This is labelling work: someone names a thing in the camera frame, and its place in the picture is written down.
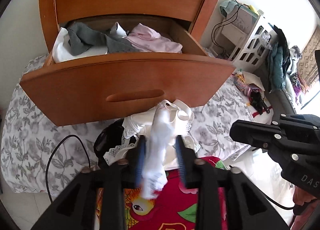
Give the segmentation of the person's right hand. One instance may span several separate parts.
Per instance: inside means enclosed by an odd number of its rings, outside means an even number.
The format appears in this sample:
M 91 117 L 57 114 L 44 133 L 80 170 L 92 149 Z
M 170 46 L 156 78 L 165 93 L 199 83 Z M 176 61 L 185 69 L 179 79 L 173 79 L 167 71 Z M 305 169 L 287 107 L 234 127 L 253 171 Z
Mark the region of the person's right hand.
M 301 229 L 305 225 L 308 218 L 310 217 L 310 215 L 313 213 L 313 211 L 319 204 L 319 199 L 316 199 L 311 194 L 296 187 L 295 192 L 293 194 L 293 202 L 295 203 L 295 205 L 299 205 L 299 206 L 303 206 L 305 204 L 308 205 L 304 210 L 304 212 L 301 215 L 297 215 L 294 220 L 294 223 L 291 229 L 296 230 L 296 229 Z

